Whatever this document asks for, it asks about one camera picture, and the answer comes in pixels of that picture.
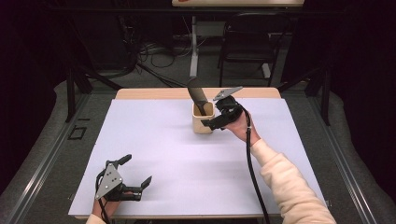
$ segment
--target wooden table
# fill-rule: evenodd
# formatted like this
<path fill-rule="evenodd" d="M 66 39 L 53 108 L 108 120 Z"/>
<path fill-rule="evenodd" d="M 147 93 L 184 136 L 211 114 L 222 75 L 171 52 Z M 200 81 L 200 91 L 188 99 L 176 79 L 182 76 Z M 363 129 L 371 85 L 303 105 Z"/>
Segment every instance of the wooden table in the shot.
<path fill-rule="evenodd" d="M 220 88 L 204 88 L 213 99 Z M 244 88 L 233 94 L 254 118 L 258 132 L 296 164 L 324 202 L 289 108 L 275 88 Z M 127 186 L 152 175 L 140 202 L 123 202 L 114 218 L 263 217 L 248 172 L 245 144 L 231 132 L 192 131 L 192 99 L 187 89 L 123 89 L 108 109 L 69 215 L 87 218 L 94 182 L 107 160 L 131 154 L 119 167 Z M 268 214 L 278 216 L 272 191 L 252 160 Z"/>
<path fill-rule="evenodd" d="M 208 99 L 213 99 L 223 89 L 203 88 Z M 244 88 L 234 93 L 233 97 L 280 99 L 280 94 L 276 88 Z M 116 99 L 190 99 L 190 95 L 186 88 L 121 89 Z"/>

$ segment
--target chair leg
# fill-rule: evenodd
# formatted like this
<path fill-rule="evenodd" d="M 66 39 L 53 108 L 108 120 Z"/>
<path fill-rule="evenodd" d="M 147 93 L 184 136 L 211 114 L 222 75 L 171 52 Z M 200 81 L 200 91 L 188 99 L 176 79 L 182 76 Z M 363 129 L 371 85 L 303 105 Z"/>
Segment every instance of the chair leg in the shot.
<path fill-rule="evenodd" d="M 272 66 L 271 66 L 271 74 L 270 74 L 270 77 L 268 78 L 268 85 L 267 85 L 267 87 L 271 87 L 272 78 L 273 78 L 274 72 L 275 72 L 275 66 L 276 66 L 276 60 L 274 60 Z"/>
<path fill-rule="evenodd" d="M 323 87 L 322 87 L 322 99 L 320 105 L 320 115 L 327 126 L 330 126 L 329 122 L 329 99 L 330 99 L 330 82 L 331 82 L 331 72 L 327 68 L 324 71 Z"/>
<path fill-rule="evenodd" d="M 67 118 L 66 123 L 68 123 L 73 116 L 76 114 L 76 96 L 75 96 L 75 81 L 73 78 L 73 72 L 70 72 L 66 77 L 67 84 Z"/>
<path fill-rule="evenodd" d="M 221 54 L 220 54 L 219 60 L 218 60 L 218 68 L 220 68 L 220 61 L 221 61 Z"/>
<path fill-rule="evenodd" d="M 223 73 L 224 61 L 220 60 L 219 63 L 220 63 L 219 87 L 222 87 L 222 73 Z"/>
<path fill-rule="evenodd" d="M 260 70 L 262 72 L 262 79 L 265 80 L 265 73 L 264 70 L 262 69 L 262 67 L 265 65 L 265 63 L 261 63 L 258 70 Z"/>

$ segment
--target black object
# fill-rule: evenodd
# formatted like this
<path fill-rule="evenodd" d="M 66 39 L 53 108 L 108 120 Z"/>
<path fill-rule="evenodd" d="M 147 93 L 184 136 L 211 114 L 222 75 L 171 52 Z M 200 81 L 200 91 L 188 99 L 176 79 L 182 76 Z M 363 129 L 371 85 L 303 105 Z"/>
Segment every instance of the black object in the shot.
<path fill-rule="evenodd" d="M 344 13 L 336 17 L 298 20 L 283 68 L 281 82 L 285 84 L 278 87 L 279 92 L 283 92 L 301 81 L 310 79 L 305 89 L 307 96 L 316 96 L 322 88 L 320 113 L 328 126 L 330 126 L 328 110 L 333 68 L 346 53 L 350 41 L 360 39 L 360 37 L 350 38 L 350 34 L 356 30 L 356 20 L 353 15 L 356 12 L 350 7 L 352 2 L 350 0 L 304 2 L 302 12 L 343 10 Z"/>
<path fill-rule="evenodd" d="M 243 111 L 242 106 L 231 95 L 219 100 L 216 103 L 216 107 L 221 112 L 221 115 L 213 119 L 201 120 L 204 126 L 209 127 L 211 130 L 222 129 L 225 125 L 236 121 Z"/>
<path fill-rule="evenodd" d="M 172 1 L 133 0 L 132 2 L 135 8 L 140 9 L 173 8 Z M 167 49 L 173 49 L 173 18 L 171 16 L 156 13 L 151 16 L 137 16 L 137 18 L 140 24 L 139 29 L 144 39 L 160 44 Z"/>
<path fill-rule="evenodd" d="M 111 0 L 65 0 L 68 7 L 115 7 Z M 69 17 L 76 35 L 85 46 L 95 70 L 122 70 L 133 66 L 120 21 L 116 15 L 80 14 Z"/>
<path fill-rule="evenodd" d="M 123 165 L 131 158 L 132 156 L 128 154 L 117 161 L 106 161 L 106 169 L 96 177 L 95 199 L 98 200 L 101 206 L 102 220 L 107 224 L 110 223 L 110 221 L 105 210 L 106 205 L 103 205 L 102 197 L 108 202 L 140 201 L 142 199 L 143 190 L 148 187 L 151 182 L 150 176 L 143 181 L 140 187 L 126 187 L 122 184 L 122 177 L 117 169 L 119 165 Z"/>
<path fill-rule="evenodd" d="M 271 63 L 268 79 L 268 86 L 271 86 L 281 40 L 289 28 L 290 19 L 281 14 L 242 12 L 228 19 L 218 62 L 219 86 L 222 86 L 224 62 L 258 63 L 259 69 L 264 63 Z M 270 39 L 269 33 L 276 35 Z"/>
<path fill-rule="evenodd" d="M 195 87 L 197 85 L 197 80 L 197 77 L 190 79 L 189 83 L 187 84 L 187 90 L 189 91 L 190 97 L 194 101 L 194 104 L 198 107 L 201 115 L 206 116 L 204 106 L 207 103 L 207 99 L 202 88 Z"/>
<path fill-rule="evenodd" d="M 253 187 L 256 191 L 257 197 L 259 199 L 260 206 L 262 207 L 262 212 L 264 213 L 265 223 L 270 224 L 270 218 L 268 216 L 267 209 L 265 208 L 264 200 L 262 199 L 262 194 L 260 193 L 259 185 L 257 184 L 256 176 L 254 175 L 253 165 L 251 163 L 250 154 L 250 133 L 251 133 L 251 119 L 248 111 L 242 107 L 231 95 L 224 95 L 224 98 L 220 96 L 220 100 L 216 103 L 216 107 L 221 112 L 221 115 L 208 120 L 204 119 L 201 122 L 204 126 L 209 126 L 211 130 L 223 129 L 225 125 L 232 123 L 241 117 L 242 112 L 245 111 L 245 116 L 247 118 L 247 167 L 249 169 L 251 181 L 253 182 Z"/>
<path fill-rule="evenodd" d="M 355 4 L 350 38 L 332 70 L 332 91 L 344 103 L 354 148 L 376 183 L 396 203 L 396 4 Z"/>

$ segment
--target wire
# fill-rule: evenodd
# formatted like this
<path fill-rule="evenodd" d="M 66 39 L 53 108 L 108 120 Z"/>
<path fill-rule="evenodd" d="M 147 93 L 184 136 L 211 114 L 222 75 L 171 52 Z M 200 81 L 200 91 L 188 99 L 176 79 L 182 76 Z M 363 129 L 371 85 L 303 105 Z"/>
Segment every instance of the wire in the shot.
<path fill-rule="evenodd" d="M 189 25 L 187 24 L 186 19 L 184 18 L 184 16 L 182 18 L 183 18 L 184 24 L 186 25 L 187 31 L 189 32 L 189 35 L 190 35 L 191 31 L 189 29 Z"/>
<path fill-rule="evenodd" d="M 187 44 L 183 47 L 183 48 L 179 48 L 179 47 L 174 47 L 173 49 L 181 49 L 181 51 L 179 53 L 176 54 L 177 57 L 180 56 L 185 56 L 185 55 L 181 55 L 181 53 L 183 51 L 185 51 L 187 49 Z M 154 53 L 150 54 L 149 51 L 153 51 L 153 50 L 157 50 L 157 49 L 165 49 L 164 47 L 156 47 L 156 48 L 152 48 L 152 49 L 148 49 L 148 48 L 144 48 L 140 50 L 140 54 L 146 54 L 146 55 L 154 55 Z"/>
<path fill-rule="evenodd" d="M 96 182 L 95 182 L 95 191 L 97 192 L 99 189 L 99 182 L 101 182 L 100 180 L 103 178 L 103 175 L 105 174 L 106 170 L 103 170 L 101 173 L 99 173 L 99 175 L 96 177 Z M 106 223 L 106 224 L 110 224 L 110 221 L 108 219 L 107 213 L 106 213 L 106 209 L 105 206 L 107 204 L 107 202 L 105 204 L 103 204 L 102 199 L 98 199 L 100 208 L 102 209 L 102 220 Z"/>
<path fill-rule="evenodd" d="M 254 189 L 256 190 L 257 197 L 259 198 L 260 206 L 262 207 L 262 212 L 264 213 L 265 223 L 270 224 L 270 218 L 268 216 L 267 209 L 265 208 L 264 200 L 262 199 L 262 194 L 260 193 L 259 185 L 257 184 L 256 176 L 254 175 L 253 165 L 251 163 L 251 153 L 250 153 L 250 134 L 251 134 L 251 118 L 248 111 L 242 107 L 245 111 L 247 118 L 247 166 L 250 172 L 251 181 L 253 182 Z"/>
<path fill-rule="evenodd" d="M 155 64 L 154 61 L 153 61 L 153 58 L 154 58 L 154 54 L 153 54 L 153 55 L 151 55 L 150 62 L 151 62 L 151 65 L 154 66 L 154 67 L 157 67 L 157 68 L 165 68 L 165 67 L 171 66 L 171 65 L 175 62 L 176 56 L 175 56 L 172 52 L 171 52 L 171 57 L 172 57 L 172 61 L 171 61 L 169 64 L 166 64 L 166 65 L 157 65 L 157 64 Z"/>
<path fill-rule="evenodd" d="M 112 75 L 102 75 L 102 74 L 101 74 L 101 76 L 102 76 L 102 77 L 106 77 L 107 79 L 111 79 L 111 78 L 115 78 L 115 77 L 123 77 L 123 76 L 126 76 L 126 75 L 130 74 L 130 73 L 133 72 L 133 71 L 134 71 L 134 68 L 132 68 L 132 67 L 127 67 L 127 68 L 125 68 L 124 70 L 118 72 L 117 74 L 112 74 Z"/>
<path fill-rule="evenodd" d="M 138 63 L 137 66 L 140 67 L 140 68 L 142 68 L 142 69 L 145 70 L 146 72 L 148 72 L 148 73 L 154 75 L 154 76 L 155 76 L 156 78 L 158 78 L 163 84 L 165 84 L 165 85 L 168 86 L 168 87 L 174 87 L 174 86 L 172 86 L 172 85 L 176 85 L 177 87 L 181 87 L 181 88 L 187 87 L 187 85 L 185 85 L 185 84 L 183 84 L 183 83 L 181 83 L 181 82 L 178 82 L 178 81 L 176 81 L 176 80 L 174 80 L 174 79 L 172 79 L 172 78 L 170 78 L 170 77 L 165 77 L 165 76 L 163 76 L 163 75 L 160 75 L 160 74 L 154 72 L 153 70 L 151 70 L 150 68 L 146 67 L 145 65 L 143 65 L 143 64 L 141 64 L 141 63 Z"/>

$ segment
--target white table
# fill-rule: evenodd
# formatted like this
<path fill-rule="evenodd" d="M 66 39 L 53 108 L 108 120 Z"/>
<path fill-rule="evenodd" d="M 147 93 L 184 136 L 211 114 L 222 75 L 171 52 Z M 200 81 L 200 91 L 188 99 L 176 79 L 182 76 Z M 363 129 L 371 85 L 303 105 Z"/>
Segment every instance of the white table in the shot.
<path fill-rule="evenodd" d="M 205 89 L 205 94 L 213 99 L 219 90 Z M 95 178 L 105 162 L 132 154 L 132 159 L 119 167 L 124 184 L 139 186 L 150 175 L 152 181 L 142 201 L 123 202 L 115 218 L 262 217 L 245 144 L 229 131 L 194 133 L 188 96 L 187 89 L 119 92 L 107 112 L 70 216 L 88 217 Z M 234 97 L 250 111 L 261 136 L 297 165 L 324 202 L 288 106 L 277 90 L 245 88 Z M 260 177 L 259 164 L 252 161 L 268 213 L 279 214 L 271 190 Z"/>
<path fill-rule="evenodd" d="M 302 7 L 303 4 L 304 0 L 172 0 L 174 7 Z M 190 77 L 196 77 L 198 74 L 197 22 L 196 17 L 193 16 L 191 24 L 192 56 Z M 214 29 L 219 29 L 219 32 L 215 32 L 216 35 L 222 35 L 222 28 L 220 28 L 222 24 L 222 22 L 215 22 L 212 25 L 208 25 L 208 22 L 205 22 L 205 26 L 209 26 L 210 30 L 213 31 L 213 26 L 215 26 Z M 265 76 L 269 77 L 270 69 L 268 64 L 262 69 Z"/>

